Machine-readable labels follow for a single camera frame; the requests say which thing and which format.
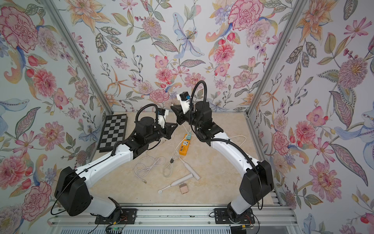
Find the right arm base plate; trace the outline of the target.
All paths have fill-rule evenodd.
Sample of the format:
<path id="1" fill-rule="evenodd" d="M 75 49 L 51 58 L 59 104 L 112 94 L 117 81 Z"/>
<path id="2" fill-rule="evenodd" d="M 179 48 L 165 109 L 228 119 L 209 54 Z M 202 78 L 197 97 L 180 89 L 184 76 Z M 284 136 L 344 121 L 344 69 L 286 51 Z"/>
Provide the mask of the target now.
<path id="1" fill-rule="evenodd" d="M 242 214 L 236 214 L 228 208 L 216 208 L 214 209 L 213 217 L 216 224 L 251 225 L 256 223 L 253 211 L 250 208 Z"/>

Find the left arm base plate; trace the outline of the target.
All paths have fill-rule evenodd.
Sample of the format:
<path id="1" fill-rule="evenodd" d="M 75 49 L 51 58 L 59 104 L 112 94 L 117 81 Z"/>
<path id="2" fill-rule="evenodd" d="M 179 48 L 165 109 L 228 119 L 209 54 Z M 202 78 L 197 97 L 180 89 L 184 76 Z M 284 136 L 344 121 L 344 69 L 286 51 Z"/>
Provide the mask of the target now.
<path id="1" fill-rule="evenodd" d="M 125 225 L 134 224 L 137 215 L 137 209 L 122 209 L 121 211 L 115 210 L 114 214 L 109 217 L 97 216 L 95 224 L 106 224 L 106 225 Z"/>

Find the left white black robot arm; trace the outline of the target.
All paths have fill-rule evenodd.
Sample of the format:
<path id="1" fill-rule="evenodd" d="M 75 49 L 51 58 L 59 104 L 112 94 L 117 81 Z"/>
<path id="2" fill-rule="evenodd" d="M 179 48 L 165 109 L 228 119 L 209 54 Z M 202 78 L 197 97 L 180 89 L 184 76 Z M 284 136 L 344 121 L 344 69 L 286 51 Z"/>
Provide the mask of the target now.
<path id="1" fill-rule="evenodd" d="M 137 120 L 129 137 L 116 142 L 111 152 L 84 166 L 61 171 L 55 190 L 57 202 L 70 216 L 90 213 L 111 223 L 119 221 L 123 215 L 120 204 L 112 198 L 94 197 L 90 188 L 108 173 L 147 151 L 151 143 L 171 139 L 177 127 L 177 123 L 159 124 L 152 117 Z"/>

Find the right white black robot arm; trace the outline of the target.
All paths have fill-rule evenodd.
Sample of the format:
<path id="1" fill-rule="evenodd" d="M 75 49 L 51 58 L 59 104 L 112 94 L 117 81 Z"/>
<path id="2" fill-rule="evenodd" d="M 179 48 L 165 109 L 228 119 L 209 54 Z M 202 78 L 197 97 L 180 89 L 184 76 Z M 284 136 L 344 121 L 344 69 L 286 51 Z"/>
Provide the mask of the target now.
<path id="1" fill-rule="evenodd" d="M 179 125 L 187 122 L 195 127 L 193 132 L 199 141 L 221 153 L 242 176 L 240 195 L 228 204 L 228 218 L 236 222 L 257 203 L 263 203 L 263 198 L 274 190 L 270 163 L 254 159 L 235 144 L 213 121 L 212 110 L 207 102 L 199 101 L 192 108 L 187 101 L 181 101 L 179 105 L 172 106 L 171 110 Z"/>

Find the pink USB charger plug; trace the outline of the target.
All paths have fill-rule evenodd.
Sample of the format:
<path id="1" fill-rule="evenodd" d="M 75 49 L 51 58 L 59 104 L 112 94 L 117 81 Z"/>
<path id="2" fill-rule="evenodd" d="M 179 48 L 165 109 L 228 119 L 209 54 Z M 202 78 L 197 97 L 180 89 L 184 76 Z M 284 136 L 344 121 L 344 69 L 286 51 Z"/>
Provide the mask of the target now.
<path id="1" fill-rule="evenodd" d="M 182 195 L 189 192 L 188 186 L 185 183 L 180 184 L 179 188 Z"/>

